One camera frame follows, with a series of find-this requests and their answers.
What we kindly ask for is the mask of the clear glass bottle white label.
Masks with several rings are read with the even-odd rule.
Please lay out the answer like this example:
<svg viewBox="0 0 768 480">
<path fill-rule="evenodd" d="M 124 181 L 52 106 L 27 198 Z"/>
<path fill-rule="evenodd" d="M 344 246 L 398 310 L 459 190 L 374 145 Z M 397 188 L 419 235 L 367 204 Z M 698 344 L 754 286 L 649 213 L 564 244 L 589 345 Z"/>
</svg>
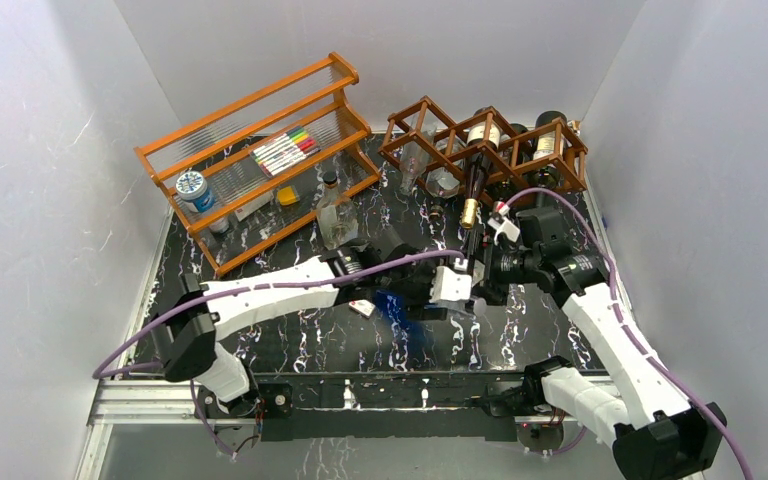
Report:
<svg viewBox="0 0 768 480">
<path fill-rule="evenodd" d="M 323 195 L 316 206 L 317 224 L 325 249 L 334 250 L 358 238 L 357 210 L 340 186 L 335 171 L 324 172 L 322 183 Z"/>
</svg>

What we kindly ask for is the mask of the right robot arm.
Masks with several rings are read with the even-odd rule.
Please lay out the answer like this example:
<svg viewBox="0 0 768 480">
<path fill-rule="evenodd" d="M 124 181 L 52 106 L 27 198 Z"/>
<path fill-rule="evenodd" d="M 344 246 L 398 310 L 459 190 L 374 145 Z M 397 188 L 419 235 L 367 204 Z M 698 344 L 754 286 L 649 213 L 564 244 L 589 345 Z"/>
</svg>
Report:
<svg viewBox="0 0 768 480">
<path fill-rule="evenodd" d="M 612 396 L 570 360 L 554 356 L 526 366 L 521 386 L 502 398 L 537 414 L 571 414 L 611 449 L 626 479 L 682 479 L 710 468 L 723 439 L 716 425 L 726 421 L 719 406 L 693 404 L 661 373 L 635 329 L 617 319 L 622 308 L 604 260 L 565 241 L 559 212 L 529 209 L 511 219 L 509 211 L 496 203 L 486 223 L 479 282 L 484 294 L 512 284 L 535 284 L 550 294 L 589 339 L 619 394 Z"/>
</svg>

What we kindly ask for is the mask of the blue square bottle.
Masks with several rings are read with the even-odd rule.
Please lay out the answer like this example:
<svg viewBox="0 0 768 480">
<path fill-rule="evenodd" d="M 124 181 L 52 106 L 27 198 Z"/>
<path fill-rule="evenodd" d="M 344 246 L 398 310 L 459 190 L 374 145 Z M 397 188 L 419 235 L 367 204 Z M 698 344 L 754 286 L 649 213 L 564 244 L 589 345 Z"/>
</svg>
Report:
<svg viewBox="0 0 768 480">
<path fill-rule="evenodd" d="M 443 308 L 410 304 L 406 297 L 390 291 L 378 291 L 374 305 L 409 341 L 418 345 L 427 343 L 428 324 L 443 321 L 448 316 Z"/>
</svg>

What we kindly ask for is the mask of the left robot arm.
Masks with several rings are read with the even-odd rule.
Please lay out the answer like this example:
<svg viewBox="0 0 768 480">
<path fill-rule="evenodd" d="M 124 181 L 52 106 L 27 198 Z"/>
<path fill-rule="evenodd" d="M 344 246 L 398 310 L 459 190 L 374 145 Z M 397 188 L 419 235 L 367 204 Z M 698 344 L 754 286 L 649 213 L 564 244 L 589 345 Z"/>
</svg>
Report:
<svg viewBox="0 0 768 480">
<path fill-rule="evenodd" d="M 194 381 L 235 416 L 259 400 L 250 368 L 222 342 L 232 334 L 290 313 L 380 294 L 419 309 L 463 307 L 471 300 L 469 262 L 455 250 L 419 252 L 406 245 L 350 240 L 297 265 L 235 281 L 184 282 L 180 299 L 157 316 L 151 332 L 164 380 Z"/>
</svg>

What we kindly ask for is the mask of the dark bottle gold cap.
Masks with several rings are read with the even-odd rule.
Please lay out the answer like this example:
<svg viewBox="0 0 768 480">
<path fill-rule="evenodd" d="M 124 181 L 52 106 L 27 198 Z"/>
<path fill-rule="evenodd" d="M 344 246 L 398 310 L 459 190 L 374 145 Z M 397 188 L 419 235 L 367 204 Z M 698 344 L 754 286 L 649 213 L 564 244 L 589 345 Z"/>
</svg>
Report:
<svg viewBox="0 0 768 480">
<path fill-rule="evenodd" d="M 481 123 L 472 126 L 468 131 L 467 146 L 480 143 L 486 139 L 491 143 L 490 149 L 496 151 L 500 144 L 500 129 L 494 121 L 487 123 L 486 118 Z M 465 167 L 465 200 L 459 220 L 464 229 L 472 229 L 480 210 L 480 196 L 484 192 L 491 167 L 492 159 L 483 151 L 477 150 L 464 162 Z"/>
</svg>

